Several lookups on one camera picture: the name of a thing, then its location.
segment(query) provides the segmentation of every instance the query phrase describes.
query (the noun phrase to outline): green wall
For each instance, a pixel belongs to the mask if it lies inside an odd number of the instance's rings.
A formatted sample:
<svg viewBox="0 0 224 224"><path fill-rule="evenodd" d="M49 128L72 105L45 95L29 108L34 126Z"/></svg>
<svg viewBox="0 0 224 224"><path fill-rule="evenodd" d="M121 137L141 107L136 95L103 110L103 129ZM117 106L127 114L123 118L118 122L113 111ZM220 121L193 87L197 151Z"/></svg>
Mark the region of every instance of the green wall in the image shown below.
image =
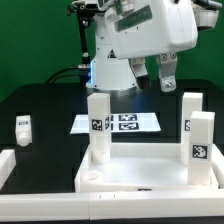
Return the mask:
<svg viewBox="0 0 224 224"><path fill-rule="evenodd" d="M54 72L81 62L71 0L0 1L0 101L24 84L44 83ZM211 80L224 89L224 12L215 30L200 33L195 49L178 54L177 79ZM87 30L94 56L94 27ZM153 79L155 58L147 59Z"/></svg>

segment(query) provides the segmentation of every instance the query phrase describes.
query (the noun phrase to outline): metal bracket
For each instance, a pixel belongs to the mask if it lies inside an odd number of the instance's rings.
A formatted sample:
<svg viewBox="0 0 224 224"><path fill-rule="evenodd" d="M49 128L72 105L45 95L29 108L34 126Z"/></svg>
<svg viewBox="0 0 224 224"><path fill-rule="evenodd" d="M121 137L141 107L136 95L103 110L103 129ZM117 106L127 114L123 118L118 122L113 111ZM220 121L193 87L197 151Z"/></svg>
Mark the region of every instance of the metal bracket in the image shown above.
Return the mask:
<svg viewBox="0 0 224 224"><path fill-rule="evenodd" d="M161 54L157 57L159 64L160 86L163 92L171 92L176 89L175 72L177 67L177 55L175 52Z"/></svg>
<svg viewBox="0 0 224 224"><path fill-rule="evenodd" d="M136 82L140 89L151 87L151 79L145 67L145 58L129 59L130 68L136 78Z"/></svg>

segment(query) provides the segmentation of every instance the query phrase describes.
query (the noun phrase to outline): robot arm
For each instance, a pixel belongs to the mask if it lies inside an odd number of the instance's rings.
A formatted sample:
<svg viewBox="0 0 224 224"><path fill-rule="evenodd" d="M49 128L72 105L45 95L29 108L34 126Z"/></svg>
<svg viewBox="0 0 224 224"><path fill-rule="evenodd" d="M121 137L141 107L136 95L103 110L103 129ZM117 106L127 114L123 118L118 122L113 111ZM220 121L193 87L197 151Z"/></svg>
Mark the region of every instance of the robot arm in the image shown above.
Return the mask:
<svg viewBox="0 0 224 224"><path fill-rule="evenodd" d="M106 34L101 35L100 26L96 26L97 49L109 46L106 41L109 40L110 51L113 51L114 58L128 60L129 69L134 74L139 88L150 85L144 57L158 56L159 78L164 92L176 88L176 52L195 47L198 31L213 28L218 18L218 11L222 8L222 4L209 0L78 0L72 4L75 7L82 5L86 10L95 10L103 17L105 24L102 30ZM99 77L101 71L98 66L95 76ZM100 79L103 80L102 83L106 83L107 78ZM94 86L103 89L98 81L97 83Z"/></svg>

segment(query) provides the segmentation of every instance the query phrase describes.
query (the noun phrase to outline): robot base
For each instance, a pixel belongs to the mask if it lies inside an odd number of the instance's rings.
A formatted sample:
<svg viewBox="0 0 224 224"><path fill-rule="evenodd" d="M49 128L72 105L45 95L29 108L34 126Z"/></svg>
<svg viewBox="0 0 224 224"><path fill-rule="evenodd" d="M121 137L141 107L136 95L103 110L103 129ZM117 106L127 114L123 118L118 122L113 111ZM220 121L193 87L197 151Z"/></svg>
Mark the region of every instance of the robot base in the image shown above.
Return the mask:
<svg viewBox="0 0 224 224"><path fill-rule="evenodd" d="M87 87L86 89L89 95L92 93L108 93L111 97L131 96L141 92L141 90L137 86L125 90L100 90L93 87Z"/></svg>

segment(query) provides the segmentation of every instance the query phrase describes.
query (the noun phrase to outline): cable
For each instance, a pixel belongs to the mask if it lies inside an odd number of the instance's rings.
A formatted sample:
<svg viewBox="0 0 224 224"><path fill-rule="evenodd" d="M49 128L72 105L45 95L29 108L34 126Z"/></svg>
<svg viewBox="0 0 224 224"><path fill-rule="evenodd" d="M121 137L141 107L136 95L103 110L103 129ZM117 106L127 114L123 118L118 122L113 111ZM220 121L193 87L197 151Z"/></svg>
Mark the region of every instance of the cable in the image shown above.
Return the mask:
<svg viewBox="0 0 224 224"><path fill-rule="evenodd" d="M78 67L69 67L69 68L62 69L62 70L54 73L50 78L48 78L47 81L45 82L45 84L51 83L51 81L54 80L57 76L65 73L65 72L73 71L73 70L77 70L77 69L78 69Z"/></svg>
<svg viewBox="0 0 224 224"><path fill-rule="evenodd" d="M58 79L62 79L62 78L80 77L80 76L82 76L82 75L62 75L62 76L59 76L59 77L56 77L55 79L53 79L51 83L55 83Z"/></svg>

